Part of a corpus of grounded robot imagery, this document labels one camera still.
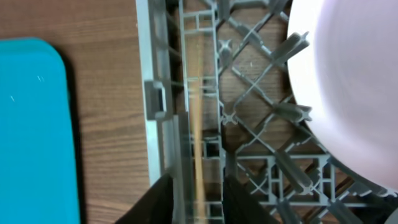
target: wooden stick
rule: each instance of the wooden stick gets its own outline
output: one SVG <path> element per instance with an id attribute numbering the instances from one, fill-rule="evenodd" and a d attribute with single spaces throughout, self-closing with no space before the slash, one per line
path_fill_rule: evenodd
<path id="1" fill-rule="evenodd" d="M 203 116 L 203 50 L 204 36 L 198 35 L 187 41 L 187 65 L 188 76 L 197 77 L 198 80 L 191 82 L 190 88 L 193 90 L 193 97 L 190 99 L 190 120 L 191 130 L 194 139 L 194 156 L 195 156 L 195 176 L 196 176 L 196 195 L 197 195 L 197 217 L 199 223 L 206 224 L 206 207 L 205 207 L 205 187 L 203 185 L 203 166 L 202 166 L 202 116 Z"/>

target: dish rack grid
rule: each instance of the dish rack grid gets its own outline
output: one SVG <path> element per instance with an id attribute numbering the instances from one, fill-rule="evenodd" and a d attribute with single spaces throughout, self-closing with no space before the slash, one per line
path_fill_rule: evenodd
<path id="1" fill-rule="evenodd" d="M 246 179 L 244 187 L 264 209 L 274 217 L 278 214 L 284 223 L 320 223 L 327 214 L 332 214 L 341 223 L 362 223 L 363 217 L 355 215 L 353 208 L 389 207 L 386 198 L 396 194 L 355 174 L 341 164 L 317 140 L 305 125 L 311 122 L 311 107 L 296 105 L 293 94 L 281 101 L 273 100 L 259 83 L 277 68 L 287 73 L 287 61 L 309 45 L 306 33 L 294 33 L 275 50 L 264 45 L 259 31 L 273 17 L 287 23 L 285 13 L 288 0 L 196 0 L 202 9 L 186 10 L 194 0 L 141 1 L 136 0 L 139 29 L 142 86 L 146 118 L 147 152 L 151 184 L 168 173 L 174 178 L 175 209 L 177 223 L 190 223 L 194 216 L 193 136 L 190 134 L 191 82 L 201 82 L 204 101 L 216 101 L 213 116 L 216 126 L 203 135 L 203 160 L 218 161 L 218 195 L 206 201 L 207 217 L 211 223 L 222 223 L 221 196 L 226 175 Z M 267 12 L 253 27 L 232 16 L 233 11 L 251 8 L 266 8 Z M 229 25 L 243 38 L 233 46 L 231 39 L 219 39 L 220 27 Z M 202 77 L 189 74 L 188 57 L 192 52 L 188 39 L 205 36 L 206 48 L 212 52 L 206 60 L 210 69 Z M 249 78 L 234 64 L 240 53 L 248 46 L 254 47 L 269 65 L 255 78 Z M 220 78 L 229 71 L 247 86 L 246 91 L 228 105 L 223 101 Z M 236 107 L 255 92 L 271 109 L 254 128 L 237 113 Z M 284 119 L 292 124 L 294 133 L 279 148 L 272 147 L 261 136 L 275 119 Z M 236 149 L 227 149 L 225 131 L 236 125 L 250 136 Z M 306 144 L 319 150 L 306 151 Z M 256 146 L 258 150 L 250 151 Z M 302 170 L 297 160 L 307 159 L 312 163 Z M 255 172 L 245 164 L 263 161 Z M 336 183 L 336 168 L 350 176 Z M 316 208 L 305 217 L 298 215 L 300 207 Z"/>

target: teal cutting board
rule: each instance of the teal cutting board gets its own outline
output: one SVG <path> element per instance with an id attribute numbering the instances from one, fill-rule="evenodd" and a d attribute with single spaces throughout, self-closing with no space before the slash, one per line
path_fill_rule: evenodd
<path id="1" fill-rule="evenodd" d="M 0 223 L 79 222 L 62 59 L 39 39 L 0 41 Z"/>

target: white plate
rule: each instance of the white plate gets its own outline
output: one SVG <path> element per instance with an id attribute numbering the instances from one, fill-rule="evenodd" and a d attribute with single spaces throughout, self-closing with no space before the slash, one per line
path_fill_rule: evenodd
<path id="1" fill-rule="evenodd" d="M 289 60 L 308 126 L 344 165 L 398 189 L 398 1 L 294 0 L 288 35 L 310 46 Z"/>

